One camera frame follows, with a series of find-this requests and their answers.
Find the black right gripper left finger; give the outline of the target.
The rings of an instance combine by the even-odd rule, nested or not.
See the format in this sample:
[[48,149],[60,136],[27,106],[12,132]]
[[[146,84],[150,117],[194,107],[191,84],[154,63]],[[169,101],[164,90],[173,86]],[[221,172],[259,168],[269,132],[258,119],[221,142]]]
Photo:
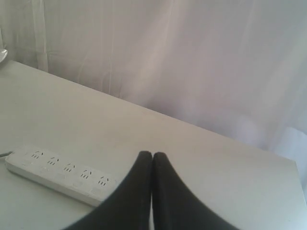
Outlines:
[[135,163],[115,191],[67,230],[148,230],[151,210],[153,157],[140,151]]

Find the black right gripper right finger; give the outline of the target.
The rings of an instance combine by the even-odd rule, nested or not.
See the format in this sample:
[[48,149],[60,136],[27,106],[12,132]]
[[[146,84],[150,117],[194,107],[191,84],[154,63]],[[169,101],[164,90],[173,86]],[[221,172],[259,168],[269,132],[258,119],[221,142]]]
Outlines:
[[163,152],[153,156],[152,197],[156,230],[236,229],[189,190]]

